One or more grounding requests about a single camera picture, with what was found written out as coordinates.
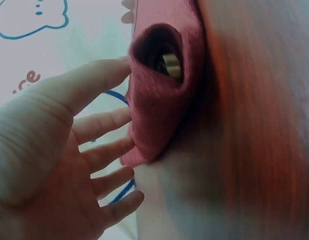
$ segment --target metal object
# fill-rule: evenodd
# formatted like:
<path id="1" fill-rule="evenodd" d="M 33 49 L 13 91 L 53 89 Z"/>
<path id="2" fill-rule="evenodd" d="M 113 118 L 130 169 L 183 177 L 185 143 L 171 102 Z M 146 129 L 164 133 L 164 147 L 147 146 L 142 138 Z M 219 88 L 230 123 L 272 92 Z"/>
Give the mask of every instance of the metal object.
<path id="1" fill-rule="evenodd" d="M 174 54 L 164 54 L 157 63 L 157 71 L 181 82 L 182 70 L 180 62 Z"/>

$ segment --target finger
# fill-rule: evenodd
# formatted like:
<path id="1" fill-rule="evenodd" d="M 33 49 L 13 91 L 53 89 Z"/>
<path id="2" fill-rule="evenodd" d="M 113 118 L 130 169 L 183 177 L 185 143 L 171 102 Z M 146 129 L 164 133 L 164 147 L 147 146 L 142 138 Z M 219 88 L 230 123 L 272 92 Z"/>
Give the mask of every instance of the finger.
<path id="1" fill-rule="evenodd" d="M 132 11 L 125 13 L 121 17 L 121 22 L 124 24 L 133 24 L 134 23 L 134 14 Z"/>
<path id="2" fill-rule="evenodd" d="M 90 173 L 93 174 L 129 152 L 134 146 L 133 139 L 126 136 L 115 142 L 84 151 L 81 156 L 86 160 L 90 167 Z"/>
<path id="3" fill-rule="evenodd" d="M 144 201 L 145 195 L 135 190 L 120 201 L 100 208 L 100 215 L 105 222 L 101 223 L 105 229 L 119 223 L 132 214 Z"/>
<path id="4" fill-rule="evenodd" d="M 129 10 L 133 10 L 135 6 L 135 1 L 134 0 L 123 0 L 121 4 L 122 6 L 124 6 L 125 8 Z"/>
<path id="5" fill-rule="evenodd" d="M 131 121 L 128 107 L 112 112 L 93 114 L 76 119 L 72 131 L 79 145 L 100 138 L 102 135 L 116 130 Z"/>
<path id="6" fill-rule="evenodd" d="M 104 198 L 113 190 L 133 179 L 134 175 L 135 172 L 131 167 L 124 166 L 107 176 L 91 179 L 96 198 L 98 200 Z"/>
<path id="7" fill-rule="evenodd" d="M 23 92 L 42 95 L 64 106 L 75 116 L 99 94 L 121 84 L 130 71 L 126 60 L 98 60 L 36 82 Z"/>

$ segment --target knitted material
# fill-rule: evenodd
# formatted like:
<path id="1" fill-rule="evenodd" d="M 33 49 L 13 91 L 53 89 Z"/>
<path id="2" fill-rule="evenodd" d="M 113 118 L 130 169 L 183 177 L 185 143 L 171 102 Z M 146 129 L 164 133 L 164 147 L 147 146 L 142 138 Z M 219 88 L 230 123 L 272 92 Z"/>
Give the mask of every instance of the knitted material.
<path id="1" fill-rule="evenodd" d="M 126 99 L 135 147 L 123 165 L 148 164 L 165 148 L 204 72 L 205 36 L 194 0 L 138 0 Z M 183 82 L 154 70 L 158 54 L 175 54 Z"/>

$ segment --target cloth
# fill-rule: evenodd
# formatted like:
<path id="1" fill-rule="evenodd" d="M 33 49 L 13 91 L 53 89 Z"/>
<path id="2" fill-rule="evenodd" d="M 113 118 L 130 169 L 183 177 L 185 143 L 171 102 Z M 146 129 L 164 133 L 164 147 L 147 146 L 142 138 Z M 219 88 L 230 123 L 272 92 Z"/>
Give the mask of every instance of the cloth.
<path id="1" fill-rule="evenodd" d="M 123 165 L 136 167 L 156 159 L 176 131 L 203 76 L 205 36 L 194 1 L 137 3 L 126 94 L 132 115 L 128 135 L 135 147 L 121 157 Z M 153 70 L 153 54 L 162 47 L 178 57 L 183 83 Z"/>

